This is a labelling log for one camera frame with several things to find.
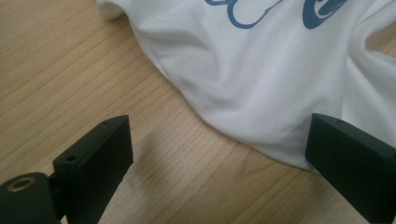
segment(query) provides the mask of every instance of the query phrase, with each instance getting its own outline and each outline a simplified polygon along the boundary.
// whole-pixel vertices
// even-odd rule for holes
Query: wooden table
[[[369,47],[396,56],[395,25]],[[366,223],[320,175],[202,122],[151,64],[125,16],[95,1],[0,1],[0,182],[129,115],[134,165],[102,223]]]

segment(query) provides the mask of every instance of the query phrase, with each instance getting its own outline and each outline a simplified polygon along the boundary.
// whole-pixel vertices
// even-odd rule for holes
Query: wood grain
[[[394,25],[368,46],[396,57]],[[0,1],[0,182],[52,172],[97,123],[130,116],[134,165],[101,223],[366,223],[320,175],[202,122],[94,1]]]

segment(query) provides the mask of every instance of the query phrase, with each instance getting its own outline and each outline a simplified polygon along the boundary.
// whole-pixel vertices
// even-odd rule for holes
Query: blue print
[[[315,29],[332,16],[347,0],[305,0],[303,22]]]
[[[257,25],[257,23],[259,23],[262,19],[264,19],[264,17],[271,11],[271,9],[273,9],[274,7],[276,7],[280,2],[282,2],[283,0],[279,0],[278,2],[276,2],[273,6],[268,7],[267,9],[265,9],[264,13],[259,17],[259,19],[251,24],[243,24],[240,23],[236,18],[235,15],[233,14],[233,8],[235,7],[235,4],[238,2],[238,0],[224,0],[224,1],[214,1],[214,0],[206,0],[206,2],[210,5],[210,6],[220,6],[220,5],[228,5],[227,6],[227,13],[228,13],[228,18],[230,19],[230,22],[237,28],[241,28],[241,29],[251,29],[253,28],[255,25]]]
[[[283,0],[277,1],[273,6],[265,9],[264,13],[253,23],[244,24],[239,22],[234,13],[235,4],[238,0],[205,0],[210,6],[227,6],[227,14],[231,24],[241,29],[251,29]],[[332,16],[347,0],[305,0],[303,9],[303,22],[307,29],[315,29]]]

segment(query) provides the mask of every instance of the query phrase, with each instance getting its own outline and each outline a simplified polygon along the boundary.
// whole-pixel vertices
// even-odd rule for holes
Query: mounting hole
[[[12,182],[12,184],[10,184],[7,189],[11,192],[17,192],[29,188],[34,183],[35,179],[33,177],[24,177]]]
[[[66,160],[67,161],[75,161],[77,159],[77,156],[68,156],[67,158],[66,158]]]

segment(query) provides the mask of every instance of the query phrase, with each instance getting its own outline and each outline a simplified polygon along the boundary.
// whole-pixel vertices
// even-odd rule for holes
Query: black clamp
[[[128,116],[105,120],[53,161],[0,187],[0,223],[97,223],[133,163]]]

